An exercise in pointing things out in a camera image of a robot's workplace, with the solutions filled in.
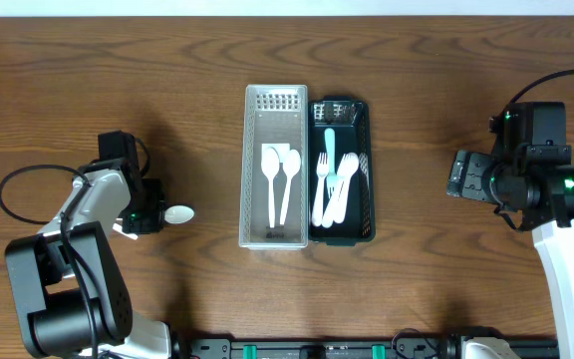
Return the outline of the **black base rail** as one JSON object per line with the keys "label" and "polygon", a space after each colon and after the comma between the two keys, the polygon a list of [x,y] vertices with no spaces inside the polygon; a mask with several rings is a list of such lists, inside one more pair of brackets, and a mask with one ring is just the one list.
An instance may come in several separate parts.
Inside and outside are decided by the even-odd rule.
{"label": "black base rail", "polygon": [[388,340],[172,339],[175,359],[559,359],[555,339],[506,337],[492,327],[442,335],[406,328]]}

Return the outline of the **clear plastic basket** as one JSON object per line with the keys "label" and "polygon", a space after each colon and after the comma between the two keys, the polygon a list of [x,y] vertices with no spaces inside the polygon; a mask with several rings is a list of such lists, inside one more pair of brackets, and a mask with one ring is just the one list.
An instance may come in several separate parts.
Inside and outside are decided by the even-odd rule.
{"label": "clear plastic basket", "polygon": [[[242,144],[239,239],[250,250],[299,250],[308,245],[307,87],[249,85],[246,88]],[[279,171],[274,180],[275,227],[268,223],[268,180],[261,170],[263,151],[274,148]],[[293,177],[286,222],[279,224],[286,185],[283,163],[297,150],[301,169]]]}

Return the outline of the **black plastic basket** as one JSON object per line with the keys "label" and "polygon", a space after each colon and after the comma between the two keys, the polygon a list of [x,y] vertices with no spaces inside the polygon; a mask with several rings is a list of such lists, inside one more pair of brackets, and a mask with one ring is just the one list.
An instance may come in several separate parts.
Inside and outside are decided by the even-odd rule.
{"label": "black plastic basket", "polygon": [[370,113],[349,96],[309,105],[309,238],[354,246],[376,236]]}

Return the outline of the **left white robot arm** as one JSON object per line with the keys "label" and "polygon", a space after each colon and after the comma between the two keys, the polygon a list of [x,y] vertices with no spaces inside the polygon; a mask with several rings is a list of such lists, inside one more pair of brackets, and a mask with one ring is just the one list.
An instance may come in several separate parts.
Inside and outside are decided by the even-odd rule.
{"label": "left white robot arm", "polygon": [[133,311],[107,235],[140,219],[137,161],[97,161],[74,172],[66,202],[35,235],[5,249],[22,341],[35,358],[179,358],[169,326]]}

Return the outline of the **white fork angled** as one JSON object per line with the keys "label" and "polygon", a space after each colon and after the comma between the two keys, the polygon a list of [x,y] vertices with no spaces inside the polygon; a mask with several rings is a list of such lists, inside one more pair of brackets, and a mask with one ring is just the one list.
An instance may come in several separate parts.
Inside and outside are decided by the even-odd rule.
{"label": "white fork angled", "polygon": [[328,202],[328,205],[324,211],[322,226],[324,228],[329,228],[334,222],[338,206],[340,204],[340,197],[345,184],[345,178],[343,176],[337,175],[337,182],[332,196]]}

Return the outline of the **white wide spoon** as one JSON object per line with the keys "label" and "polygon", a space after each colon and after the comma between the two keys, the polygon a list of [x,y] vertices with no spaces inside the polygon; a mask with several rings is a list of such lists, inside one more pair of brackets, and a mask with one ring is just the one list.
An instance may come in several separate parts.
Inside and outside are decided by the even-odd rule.
{"label": "white wide spoon", "polygon": [[341,163],[338,169],[338,175],[345,178],[345,184],[340,197],[340,204],[338,206],[336,216],[334,218],[335,223],[342,223],[345,220],[349,188],[351,185],[351,178],[353,174],[357,171],[359,166],[359,158],[356,153],[347,153],[343,155]]}

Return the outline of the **white fork straight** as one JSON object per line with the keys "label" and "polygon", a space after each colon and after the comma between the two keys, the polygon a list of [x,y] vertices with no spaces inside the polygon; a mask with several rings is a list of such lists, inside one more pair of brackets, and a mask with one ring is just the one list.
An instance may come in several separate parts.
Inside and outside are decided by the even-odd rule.
{"label": "white fork straight", "polygon": [[329,160],[326,153],[321,153],[316,165],[317,186],[314,196],[311,223],[318,227],[322,224],[325,179],[329,173]]}

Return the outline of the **pale green fork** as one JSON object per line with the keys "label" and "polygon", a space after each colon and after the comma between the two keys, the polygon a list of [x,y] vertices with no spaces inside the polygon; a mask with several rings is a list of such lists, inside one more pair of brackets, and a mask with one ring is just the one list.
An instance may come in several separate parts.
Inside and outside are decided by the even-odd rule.
{"label": "pale green fork", "polygon": [[336,188],[336,182],[337,182],[336,161],[335,161],[336,136],[333,128],[327,128],[324,131],[324,140],[325,140],[325,148],[329,166],[329,173],[326,177],[326,184],[327,184],[328,197],[331,197]]}

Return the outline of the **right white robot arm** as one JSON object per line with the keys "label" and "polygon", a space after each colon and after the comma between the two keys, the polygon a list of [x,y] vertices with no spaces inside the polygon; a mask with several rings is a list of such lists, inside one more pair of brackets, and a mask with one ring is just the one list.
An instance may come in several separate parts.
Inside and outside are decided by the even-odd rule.
{"label": "right white robot arm", "polygon": [[528,232],[542,262],[554,313],[559,355],[574,358],[574,166],[508,165],[481,153],[459,151],[447,194],[494,205],[517,232]]}

